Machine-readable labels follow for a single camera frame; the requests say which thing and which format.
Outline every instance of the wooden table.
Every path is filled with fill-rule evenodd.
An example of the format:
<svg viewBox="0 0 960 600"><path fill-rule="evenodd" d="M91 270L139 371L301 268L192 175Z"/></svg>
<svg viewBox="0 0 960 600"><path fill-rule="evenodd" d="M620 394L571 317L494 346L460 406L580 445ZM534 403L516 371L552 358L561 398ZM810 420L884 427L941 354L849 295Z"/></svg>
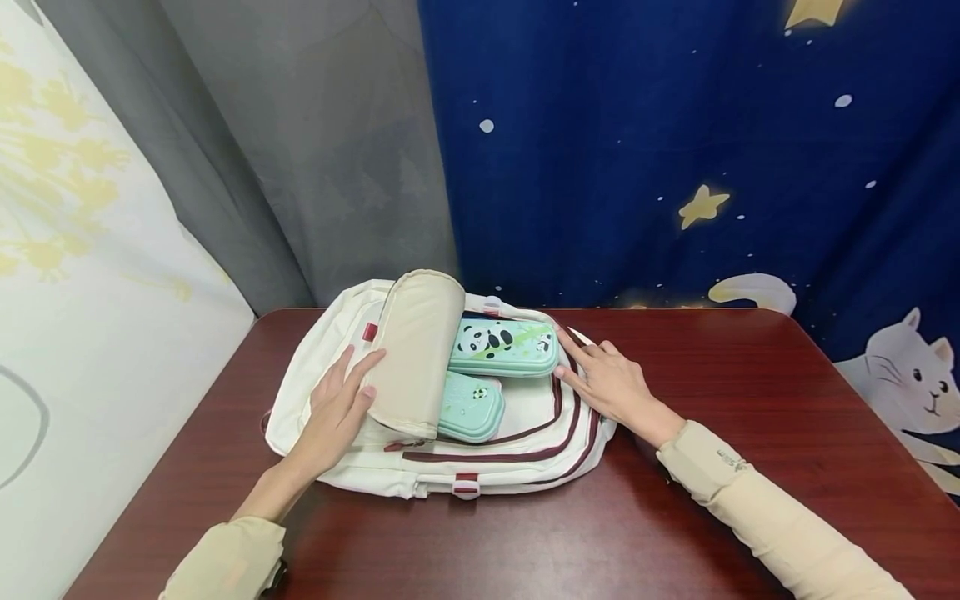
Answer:
<svg viewBox="0 0 960 600"><path fill-rule="evenodd" d="M643 365L650 387L890 570L960 598L960 512L801 329L764 310L550 311ZM260 421L321 311L261 319L91 559L68 600L155 600L210 525L277 460ZM621 429L556 490L405 501L317 484L287 521L278 598L767 598L780 588Z"/></svg>

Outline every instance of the hand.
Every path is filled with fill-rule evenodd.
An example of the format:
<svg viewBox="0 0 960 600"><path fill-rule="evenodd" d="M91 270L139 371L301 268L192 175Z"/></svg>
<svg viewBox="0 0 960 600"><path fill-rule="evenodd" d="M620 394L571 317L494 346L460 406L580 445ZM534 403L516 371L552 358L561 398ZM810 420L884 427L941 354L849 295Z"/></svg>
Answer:
<svg viewBox="0 0 960 600"><path fill-rule="evenodd" d="M284 459L306 481L332 469L353 444L376 397L373 386L360 390L360 382L386 353L371 352L347 374L353 356L353 346L347 346L310 394L310 420Z"/></svg>
<svg viewBox="0 0 960 600"><path fill-rule="evenodd" d="M580 348L561 328L561 345L586 372L557 367L554 374L604 417L623 423L640 438L660 448L677 437L685 421L650 393L640 365L620 353L612 343Z"/></svg>

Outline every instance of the white backpack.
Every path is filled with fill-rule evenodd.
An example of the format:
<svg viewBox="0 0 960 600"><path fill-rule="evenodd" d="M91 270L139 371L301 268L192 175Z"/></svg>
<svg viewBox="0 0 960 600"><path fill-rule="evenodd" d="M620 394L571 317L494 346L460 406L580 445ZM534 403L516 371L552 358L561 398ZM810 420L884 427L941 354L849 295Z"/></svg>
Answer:
<svg viewBox="0 0 960 600"><path fill-rule="evenodd" d="M552 375L501 379L506 409L489 442L435 439L446 361L464 311L554 323L538 311L466 294L455 279L432 271L354 286L297 347L266 427L270 448L290 451L309 418L310 392L353 343L354 364L381 346L387 358L365 381L375 385L377 398L356 443L320 481L383 496L449 492L473 499L555 488L596 467L616 423ZM561 364L571 366L566 353L560 355Z"/></svg>

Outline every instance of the beige sleeve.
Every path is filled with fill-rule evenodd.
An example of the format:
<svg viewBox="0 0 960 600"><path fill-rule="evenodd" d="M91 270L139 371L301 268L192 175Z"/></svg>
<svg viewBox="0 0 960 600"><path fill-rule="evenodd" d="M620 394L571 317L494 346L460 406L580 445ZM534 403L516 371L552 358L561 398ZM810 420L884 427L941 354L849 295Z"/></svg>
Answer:
<svg viewBox="0 0 960 600"><path fill-rule="evenodd" d="M273 580L284 533L253 516L210 528L174 571L160 600L255 600Z"/></svg>
<svg viewBox="0 0 960 600"><path fill-rule="evenodd" d="M730 526L797 598L912 597L862 549L700 423L688 421L657 456L693 499Z"/></svg>

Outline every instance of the panda pencil case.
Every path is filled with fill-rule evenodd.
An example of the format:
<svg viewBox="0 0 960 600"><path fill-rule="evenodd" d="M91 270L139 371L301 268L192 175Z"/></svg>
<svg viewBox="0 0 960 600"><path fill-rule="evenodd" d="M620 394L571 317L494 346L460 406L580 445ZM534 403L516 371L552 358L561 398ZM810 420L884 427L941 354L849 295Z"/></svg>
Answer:
<svg viewBox="0 0 960 600"><path fill-rule="evenodd" d="M499 429L504 408L499 381L447 372L437 431L461 442L486 442Z"/></svg>
<svg viewBox="0 0 960 600"><path fill-rule="evenodd" d="M467 375L543 377L560 361L549 324L464 318L447 369Z"/></svg>

